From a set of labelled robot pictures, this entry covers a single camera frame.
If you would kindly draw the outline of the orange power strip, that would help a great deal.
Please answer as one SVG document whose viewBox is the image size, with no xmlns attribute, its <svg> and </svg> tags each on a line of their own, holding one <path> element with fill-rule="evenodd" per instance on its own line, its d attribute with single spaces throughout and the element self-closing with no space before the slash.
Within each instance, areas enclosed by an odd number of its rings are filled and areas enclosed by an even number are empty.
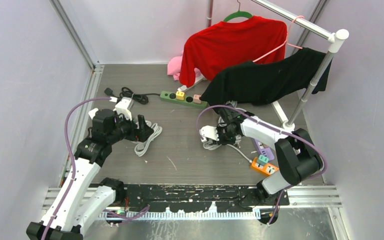
<svg viewBox="0 0 384 240">
<path fill-rule="evenodd" d="M 265 175 L 270 176 L 273 173 L 277 172 L 279 168 L 269 162 L 263 162 L 255 157 L 250 165 L 250 168 Z"/>
</svg>

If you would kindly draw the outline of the small white power strip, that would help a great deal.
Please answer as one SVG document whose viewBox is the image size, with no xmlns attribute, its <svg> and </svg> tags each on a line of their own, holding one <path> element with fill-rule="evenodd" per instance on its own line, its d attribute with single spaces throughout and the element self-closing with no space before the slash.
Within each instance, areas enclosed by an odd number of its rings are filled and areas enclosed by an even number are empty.
<svg viewBox="0 0 384 240">
<path fill-rule="evenodd" d="M 96 116 L 96 113 L 99 111 L 98 108 L 94 108 L 94 109 L 91 109 L 89 112 L 88 112 L 88 115 L 90 117 L 90 119 L 92 120 L 95 116 Z"/>
</svg>

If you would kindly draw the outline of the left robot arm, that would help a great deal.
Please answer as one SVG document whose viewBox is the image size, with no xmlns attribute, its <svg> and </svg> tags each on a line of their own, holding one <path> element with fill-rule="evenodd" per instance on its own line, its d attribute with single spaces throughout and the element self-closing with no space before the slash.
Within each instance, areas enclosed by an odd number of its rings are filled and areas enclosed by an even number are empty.
<svg viewBox="0 0 384 240">
<path fill-rule="evenodd" d="M 87 137 L 73 155 L 74 164 L 57 197 L 39 222 L 31 222 L 26 234 L 31 240 L 82 240 L 92 223 L 112 204 L 117 207 L 126 199 L 124 183 L 105 178 L 92 196 L 82 204 L 91 181 L 121 141 L 145 142 L 154 130 L 143 115 L 137 118 L 116 110 L 96 110 Z"/>
</svg>

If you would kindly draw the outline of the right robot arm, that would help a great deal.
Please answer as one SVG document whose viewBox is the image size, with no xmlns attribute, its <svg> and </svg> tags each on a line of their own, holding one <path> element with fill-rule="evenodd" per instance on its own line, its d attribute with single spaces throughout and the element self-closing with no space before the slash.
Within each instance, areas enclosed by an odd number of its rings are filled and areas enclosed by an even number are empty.
<svg viewBox="0 0 384 240">
<path fill-rule="evenodd" d="M 226 105 L 220 105 L 218 113 L 226 124 L 221 131 L 225 136 L 256 139 L 275 152 L 279 170 L 258 183 L 257 198 L 261 204 L 270 205 L 279 191 L 319 176 L 327 169 L 324 154 L 314 146 L 306 130 L 287 131 Z"/>
</svg>

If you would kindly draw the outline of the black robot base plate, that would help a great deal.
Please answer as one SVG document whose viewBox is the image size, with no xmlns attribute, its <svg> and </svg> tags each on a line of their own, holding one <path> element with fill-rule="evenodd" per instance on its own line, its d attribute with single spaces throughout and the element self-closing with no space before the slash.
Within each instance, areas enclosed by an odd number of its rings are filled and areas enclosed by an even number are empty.
<svg viewBox="0 0 384 240">
<path fill-rule="evenodd" d="M 278 198 L 263 199 L 255 185 L 125 184 L 124 192 L 124 198 L 111 207 L 136 212 L 149 206 L 151 213 L 204 213 L 212 204 L 217 213 L 249 212 L 257 207 L 272 209 Z"/>
</svg>

